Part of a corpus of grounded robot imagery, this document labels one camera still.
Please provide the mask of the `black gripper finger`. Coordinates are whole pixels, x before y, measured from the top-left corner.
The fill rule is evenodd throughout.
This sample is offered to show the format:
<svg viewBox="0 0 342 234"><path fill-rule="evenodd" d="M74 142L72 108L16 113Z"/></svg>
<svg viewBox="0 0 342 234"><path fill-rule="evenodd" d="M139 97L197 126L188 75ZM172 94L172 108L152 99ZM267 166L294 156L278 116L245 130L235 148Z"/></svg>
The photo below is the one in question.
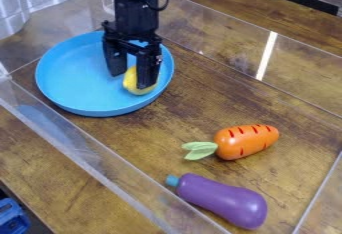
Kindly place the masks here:
<svg viewBox="0 0 342 234"><path fill-rule="evenodd" d="M136 55L136 87L139 89L145 89L156 84L160 64L161 55L149 55L143 52Z"/></svg>
<svg viewBox="0 0 342 234"><path fill-rule="evenodd" d="M109 74L116 77L127 71L125 50L116 42L104 39L103 52Z"/></svg>

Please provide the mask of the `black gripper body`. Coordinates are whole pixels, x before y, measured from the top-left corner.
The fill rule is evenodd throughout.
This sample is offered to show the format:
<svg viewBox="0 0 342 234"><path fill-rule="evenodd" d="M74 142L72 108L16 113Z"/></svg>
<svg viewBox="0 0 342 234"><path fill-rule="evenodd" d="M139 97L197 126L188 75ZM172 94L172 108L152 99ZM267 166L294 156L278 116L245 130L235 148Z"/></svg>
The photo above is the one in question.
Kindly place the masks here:
<svg viewBox="0 0 342 234"><path fill-rule="evenodd" d="M107 57L125 53L160 54L161 39L156 35L159 0L113 0L115 19L101 23L104 28L103 49Z"/></svg>

